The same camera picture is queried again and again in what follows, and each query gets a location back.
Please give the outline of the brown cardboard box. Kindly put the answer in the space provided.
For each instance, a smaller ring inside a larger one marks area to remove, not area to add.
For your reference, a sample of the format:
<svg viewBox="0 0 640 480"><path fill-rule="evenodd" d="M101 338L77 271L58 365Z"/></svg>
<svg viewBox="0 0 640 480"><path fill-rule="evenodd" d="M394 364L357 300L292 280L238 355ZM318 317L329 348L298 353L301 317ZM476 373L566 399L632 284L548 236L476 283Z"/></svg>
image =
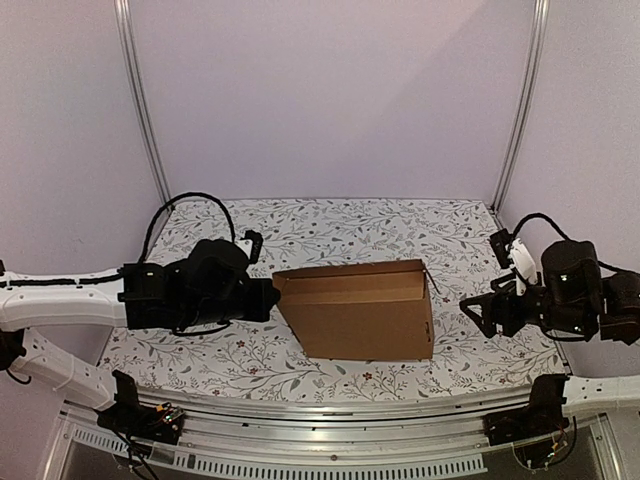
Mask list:
<svg viewBox="0 0 640 480"><path fill-rule="evenodd" d="M418 259L273 275L278 309L310 358L421 361L433 356L432 306Z"/></svg>

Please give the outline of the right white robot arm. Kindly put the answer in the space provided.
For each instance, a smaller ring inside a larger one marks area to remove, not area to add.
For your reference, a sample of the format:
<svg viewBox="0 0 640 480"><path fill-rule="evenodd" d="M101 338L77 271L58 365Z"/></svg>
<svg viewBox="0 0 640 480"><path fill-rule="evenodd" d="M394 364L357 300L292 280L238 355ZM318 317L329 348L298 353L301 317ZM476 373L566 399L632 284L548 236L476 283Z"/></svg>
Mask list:
<svg viewBox="0 0 640 480"><path fill-rule="evenodd" d="M563 274L523 289L510 274L494 281L490 292L461 300L459 307L487 338L511 338L530 325L555 343L597 343L600 352L639 345L639 275L629 271L605 278ZM549 374L534 380L528 406L516 422L524 435L537 436L556 413L638 408L638 373Z"/></svg>

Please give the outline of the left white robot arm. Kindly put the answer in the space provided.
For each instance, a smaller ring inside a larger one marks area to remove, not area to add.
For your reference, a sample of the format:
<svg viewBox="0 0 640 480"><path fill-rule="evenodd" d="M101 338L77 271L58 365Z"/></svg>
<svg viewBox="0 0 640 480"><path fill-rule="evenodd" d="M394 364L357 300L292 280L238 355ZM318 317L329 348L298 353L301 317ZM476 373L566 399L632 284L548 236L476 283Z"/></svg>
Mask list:
<svg viewBox="0 0 640 480"><path fill-rule="evenodd" d="M263 323L281 293L269 278L252 278L245 264L208 260L162 266L126 264L86 278L1 276L1 368L48 383L95 411L108 410L128 434L148 426L135 381L109 376L55 346L37 328L99 325L128 330L164 329L177 336L215 332L232 321Z"/></svg>

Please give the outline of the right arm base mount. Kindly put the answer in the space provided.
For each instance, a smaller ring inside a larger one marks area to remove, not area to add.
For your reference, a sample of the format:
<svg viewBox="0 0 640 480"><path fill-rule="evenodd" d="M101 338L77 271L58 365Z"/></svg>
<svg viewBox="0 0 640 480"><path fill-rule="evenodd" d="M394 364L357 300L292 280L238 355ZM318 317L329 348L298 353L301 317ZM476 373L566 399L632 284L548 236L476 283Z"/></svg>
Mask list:
<svg viewBox="0 0 640 480"><path fill-rule="evenodd" d="M569 420L562 408L568 380L566 374L541 375L534 380L525 406L485 415L483 432L489 444L502 445L566 429Z"/></svg>

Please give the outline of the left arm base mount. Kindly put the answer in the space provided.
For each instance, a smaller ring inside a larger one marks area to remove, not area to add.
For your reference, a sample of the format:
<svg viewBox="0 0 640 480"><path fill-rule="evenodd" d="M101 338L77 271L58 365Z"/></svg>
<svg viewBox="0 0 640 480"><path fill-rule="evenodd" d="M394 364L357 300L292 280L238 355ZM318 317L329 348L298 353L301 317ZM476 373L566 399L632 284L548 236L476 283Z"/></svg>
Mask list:
<svg viewBox="0 0 640 480"><path fill-rule="evenodd" d="M134 379L118 370L112 372L116 382L115 403L97 411L97 425L122 434L169 445L180 439L185 411L170 402L145 406L139 401Z"/></svg>

